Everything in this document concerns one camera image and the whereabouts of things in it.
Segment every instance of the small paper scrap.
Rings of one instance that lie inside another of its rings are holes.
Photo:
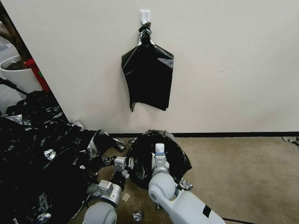
[[[127,200],[130,198],[131,196],[128,193],[125,193],[124,196],[122,197],[122,200],[124,200],[125,202],[127,202]]]

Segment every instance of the black tape stripe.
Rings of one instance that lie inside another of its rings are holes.
[[[211,210],[212,210],[212,209],[210,209],[210,207],[206,205],[206,206],[204,207],[202,213],[203,213],[205,216],[207,216],[207,217],[209,218],[209,215],[210,215]]]

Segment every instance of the black trash bag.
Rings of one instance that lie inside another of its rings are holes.
[[[150,23],[139,29],[139,44],[121,57],[130,95],[130,109],[145,103],[161,110],[169,104],[173,55],[150,39]]]
[[[123,150],[119,146],[119,142],[113,139],[107,132],[98,130],[91,138],[86,153],[89,156],[89,167],[97,172],[100,168],[114,165],[116,156],[109,158],[103,154],[109,149],[114,148],[120,152]]]
[[[140,188],[148,189],[152,178],[152,153],[155,153],[156,143],[165,144],[166,160],[169,163],[169,173],[179,184],[184,174],[192,168],[187,155],[175,141],[174,136],[167,131],[148,130],[132,143],[127,153],[134,159],[134,168],[130,169],[130,178]]]
[[[96,182],[88,155],[80,152],[94,132],[62,123],[28,127],[0,118],[0,216],[4,223],[66,223]],[[51,160],[48,149],[56,152]]]
[[[8,107],[6,114],[9,116],[21,114],[36,128],[45,124],[68,122],[52,92],[33,91],[25,100]]]

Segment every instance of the white plant pot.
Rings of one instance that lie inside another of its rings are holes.
[[[0,63],[0,71],[2,75],[17,85],[17,87],[27,93],[32,91],[42,90],[39,82],[37,81],[35,75],[33,74],[31,68],[22,70],[6,70],[4,68],[8,67],[14,62],[20,61],[20,56],[14,56],[8,58]],[[24,99],[25,96],[18,92],[18,94]]]

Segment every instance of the red fire extinguisher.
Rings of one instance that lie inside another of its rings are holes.
[[[43,90],[45,92],[51,92],[50,87],[48,86],[45,78],[43,77],[42,73],[40,72],[40,69],[38,68],[38,66],[36,65],[35,61],[33,60],[33,58],[27,60],[24,62],[24,65],[27,68],[31,68],[31,70],[33,71],[36,79],[38,80],[38,82],[40,83],[41,87],[43,88]]]

